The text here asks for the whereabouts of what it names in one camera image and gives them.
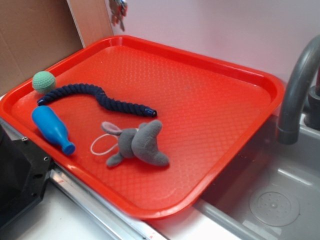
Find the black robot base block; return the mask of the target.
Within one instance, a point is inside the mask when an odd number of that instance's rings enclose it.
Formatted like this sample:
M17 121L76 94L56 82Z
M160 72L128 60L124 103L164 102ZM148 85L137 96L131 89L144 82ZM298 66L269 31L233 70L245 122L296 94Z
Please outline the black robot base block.
M32 140L12 140L0 128L1 229L43 200L51 168L51 156Z

